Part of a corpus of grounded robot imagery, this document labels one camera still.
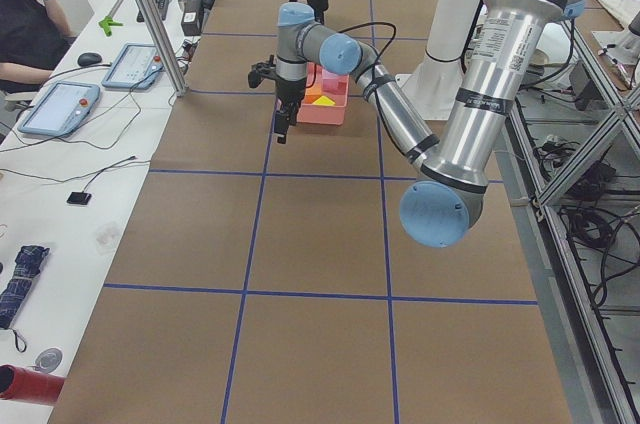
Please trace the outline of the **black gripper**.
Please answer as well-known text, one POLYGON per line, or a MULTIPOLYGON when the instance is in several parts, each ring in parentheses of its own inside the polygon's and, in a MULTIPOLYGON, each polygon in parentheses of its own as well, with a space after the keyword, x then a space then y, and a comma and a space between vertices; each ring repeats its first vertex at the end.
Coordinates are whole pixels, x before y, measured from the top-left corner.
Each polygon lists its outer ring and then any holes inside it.
POLYGON ((307 0, 315 14, 324 14, 328 10, 328 0, 307 0))
POLYGON ((306 78, 287 80, 278 76, 276 79, 276 98, 280 108, 274 116, 273 133, 278 144, 287 142, 288 130, 295 125, 295 114, 299 111, 306 91, 306 78))

